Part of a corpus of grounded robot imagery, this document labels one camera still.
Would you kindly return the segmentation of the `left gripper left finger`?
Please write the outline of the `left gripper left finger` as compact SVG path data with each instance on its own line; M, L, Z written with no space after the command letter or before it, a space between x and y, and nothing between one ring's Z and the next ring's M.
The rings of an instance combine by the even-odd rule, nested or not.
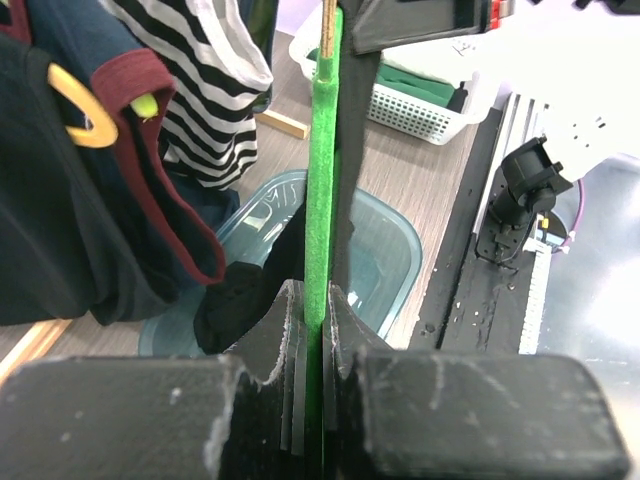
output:
M300 479L303 286L225 354L69 357L1 389L5 479Z

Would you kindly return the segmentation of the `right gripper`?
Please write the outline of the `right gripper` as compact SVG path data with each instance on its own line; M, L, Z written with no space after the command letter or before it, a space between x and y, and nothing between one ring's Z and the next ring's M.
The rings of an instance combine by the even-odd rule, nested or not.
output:
M500 26L500 3L485 0L365 1L351 28L357 54L484 34Z

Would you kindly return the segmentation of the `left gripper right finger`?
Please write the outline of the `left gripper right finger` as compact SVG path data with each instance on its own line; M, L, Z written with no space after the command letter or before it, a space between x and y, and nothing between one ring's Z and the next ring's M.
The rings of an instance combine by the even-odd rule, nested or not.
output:
M631 459L589 370L557 355L395 350L331 286L328 479L623 479Z

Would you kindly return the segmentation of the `green velvet hanger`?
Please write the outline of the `green velvet hanger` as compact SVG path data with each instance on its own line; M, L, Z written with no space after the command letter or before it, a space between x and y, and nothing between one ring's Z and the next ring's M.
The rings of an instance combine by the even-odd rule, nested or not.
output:
M311 137L305 221L304 321L307 328L304 477L323 477L323 321L330 277L334 214L336 120L343 15L322 3L312 78Z

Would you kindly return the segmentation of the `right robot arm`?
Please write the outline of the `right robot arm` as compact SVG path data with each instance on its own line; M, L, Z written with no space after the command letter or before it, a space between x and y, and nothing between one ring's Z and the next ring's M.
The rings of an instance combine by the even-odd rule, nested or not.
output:
M541 134L501 165L507 186L490 211L498 223L517 228L621 151L627 135L638 134L639 37L625 37L611 22L556 38L537 27L517 32L514 21L501 32L500 10L494 1L367 1L352 35L358 54L410 49L430 67L445 63L427 55L425 45L487 35L489 44L474 61L515 69L526 92L550 101Z

